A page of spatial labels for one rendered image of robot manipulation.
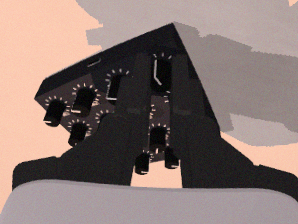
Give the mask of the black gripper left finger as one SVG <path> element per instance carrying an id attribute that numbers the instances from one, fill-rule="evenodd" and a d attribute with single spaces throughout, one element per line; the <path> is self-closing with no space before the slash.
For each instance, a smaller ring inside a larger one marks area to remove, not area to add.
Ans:
<path id="1" fill-rule="evenodd" d="M 101 120 L 98 131 L 60 157 L 16 165 L 12 191 L 21 184 L 44 179 L 131 186 L 135 158 L 148 144 L 150 80 L 151 56 L 137 53 L 133 76 L 121 77 L 114 112 Z"/>

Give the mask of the black knob box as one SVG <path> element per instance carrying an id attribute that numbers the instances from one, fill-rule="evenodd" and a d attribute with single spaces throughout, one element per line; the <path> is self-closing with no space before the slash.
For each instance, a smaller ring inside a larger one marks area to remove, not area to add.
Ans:
<path id="1" fill-rule="evenodd" d="M 172 56 L 186 54 L 189 78 L 199 77 L 173 23 L 113 46 L 44 79 L 34 100 L 46 110 L 43 119 L 46 125 L 58 127 L 60 123 L 71 132 L 68 144 L 73 147 L 96 132 L 101 120 L 114 112 L 121 76 L 133 76 L 136 53 L 151 56 L 151 107 L 148 145 L 135 158 L 134 172 L 146 175 L 149 162 L 163 160 L 165 168 L 176 169 L 179 160 L 173 148 L 169 148 Z"/>

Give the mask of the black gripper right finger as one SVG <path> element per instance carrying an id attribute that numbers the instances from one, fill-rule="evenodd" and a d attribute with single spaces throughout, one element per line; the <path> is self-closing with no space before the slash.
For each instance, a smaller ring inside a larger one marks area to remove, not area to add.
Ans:
<path id="1" fill-rule="evenodd" d="M 172 57 L 169 148 L 180 160 L 182 188 L 263 188 L 298 202 L 296 175 L 254 165 L 219 136 L 216 123 L 205 116 L 201 80 L 189 79 L 186 54 Z"/>

